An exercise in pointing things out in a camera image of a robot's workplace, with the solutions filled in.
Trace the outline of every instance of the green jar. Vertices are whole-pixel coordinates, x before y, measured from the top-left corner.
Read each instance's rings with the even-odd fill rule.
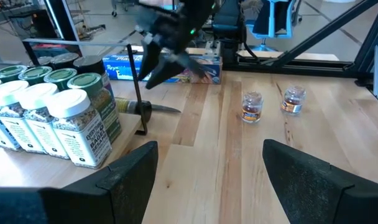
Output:
[[[44,76],[44,82],[56,84],[59,91],[68,90],[69,87],[67,83],[69,79],[76,75],[77,71],[73,68],[58,69]]]
[[[0,69],[0,80],[3,83],[18,80],[18,76],[26,70],[27,67],[24,65],[14,65]]]
[[[21,73],[18,78],[27,81],[30,85],[35,85],[44,82],[44,76],[52,72],[51,67],[39,66],[28,69]]]
[[[87,92],[91,104],[101,115],[110,142],[113,142],[121,133],[121,125],[116,102],[110,91],[103,87],[102,76],[97,73],[84,73],[70,79],[67,85],[71,89]]]

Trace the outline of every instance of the black metal frame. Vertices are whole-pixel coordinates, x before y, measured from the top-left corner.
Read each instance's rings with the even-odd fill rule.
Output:
[[[277,58],[258,58],[258,60],[255,60],[252,57],[235,55],[234,60],[226,60],[226,58],[229,58],[229,54],[237,50],[230,49],[234,45],[230,44],[230,48],[224,47],[223,49],[223,69],[244,72],[357,78],[360,80],[372,79],[371,67],[374,58],[374,46],[378,41],[378,16],[354,62],[298,60],[295,58],[377,3],[378,0],[363,0],[357,3],[292,50],[284,52]]]
[[[23,46],[26,49],[31,61],[34,65],[39,65],[39,61],[34,54],[33,48],[30,43],[40,43],[40,44],[64,44],[64,45],[90,45],[90,46],[104,46],[104,47],[125,47],[128,52],[129,63],[131,66],[132,79],[134,80],[135,93],[137,96],[139,111],[141,112],[141,123],[144,130],[137,130],[136,134],[146,135],[147,134],[147,124],[145,120],[144,108],[142,105],[141,90],[139,89],[137,71],[135,69],[134,56],[132,52],[131,44],[118,43],[118,44],[104,44],[96,42],[80,42],[80,41],[67,41],[67,40],[50,40],[50,39],[25,39],[22,41]]]

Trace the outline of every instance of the shelf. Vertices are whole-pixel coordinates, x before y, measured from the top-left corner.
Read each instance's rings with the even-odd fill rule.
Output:
[[[122,132],[112,143],[112,153],[102,167],[126,154],[126,146],[141,126],[138,115],[121,113],[119,118]],[[94,172],[96,170],[77,167],[71,161],[48,155],[0,149],[0,187],[62,188]]]

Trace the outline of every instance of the gray floor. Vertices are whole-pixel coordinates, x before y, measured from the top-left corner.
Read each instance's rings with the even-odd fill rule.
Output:
[[[69,6],[71,10],[77,11],[79,7],[75,1],[76,0],[69,0],[69,2],[72,2]],[[135,8],[130,8],[128,12],[124,12],[122,7],[118,6],[118,16],[114,18],[111,16],[112,7],[109,1],[80,0],[80,2],[82,10],[88,11],[84,17],[88,26],[106,24],[107,29],[97,33],[92,41],[116,43],[124,36],[128,35],[135,26]],[[293,38],[270,39],[267,40],[267,45],[279,51],[290,50],[323,26],[327,25],[327,23],[340,16],[356,2],[340,4],[324,2],[322,0],[303,0],[300,9],[300,14],[303,15],[303,21],[294,28]],[[377,13],[378,4],[308,49],[307,52],[335,54],[340,60],[353,60],[360,45],[366,38]],[[134,44],[139,44],[140,39],[141,37],[139,35],[135,35],[131,37],[129,41]],[[260,40],[256,40],[251,33],[248,33],[247,43],[249,45],[257,45],[260,43]],[[85,55],[99,54],[104,50],[103,47],[82,48]],[[119,48],[114,49],[111,53],[118,52],[119,50]],[[13,36],[9,24],[0,26],[0,57],[3,60],[29,61],[21,41],[18,37]]]

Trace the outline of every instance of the glass jar with orange contents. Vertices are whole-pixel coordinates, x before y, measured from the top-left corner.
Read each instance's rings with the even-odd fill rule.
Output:
[[[290,115],[299,114],[306,95],[307,93],[302,86],[288,87],[283,97],[282,110]]]
[[[256,123],[261,118],[264,99],[256,91],[244,95],[242,103],[242,120],[246,123]]]

